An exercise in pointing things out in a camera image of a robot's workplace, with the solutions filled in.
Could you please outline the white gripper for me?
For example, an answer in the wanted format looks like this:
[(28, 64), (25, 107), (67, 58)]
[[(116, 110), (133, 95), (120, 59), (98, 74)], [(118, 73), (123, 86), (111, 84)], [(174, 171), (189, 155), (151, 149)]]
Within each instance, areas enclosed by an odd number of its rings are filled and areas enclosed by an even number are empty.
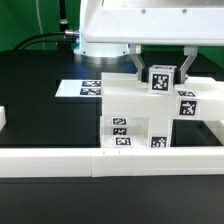
[(198, 46), (224, 46), (224, 0), (81, 0), (80, 29), (93, 43), (134, 43), (130, 57), (137, 79), (148, 82), (142, 46), (190, 45), (176, 70), (184, 84)]

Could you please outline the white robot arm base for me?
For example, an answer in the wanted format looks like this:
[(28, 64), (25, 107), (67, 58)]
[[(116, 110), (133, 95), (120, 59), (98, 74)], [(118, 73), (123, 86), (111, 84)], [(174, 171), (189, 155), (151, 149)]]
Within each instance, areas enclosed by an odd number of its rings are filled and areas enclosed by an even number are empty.
[(76, 61), (96, 65), (114, 65), (131, 60), (127, 44), (91, 43), (82, 35), (79, 36), (78, 47), (73, 53)]

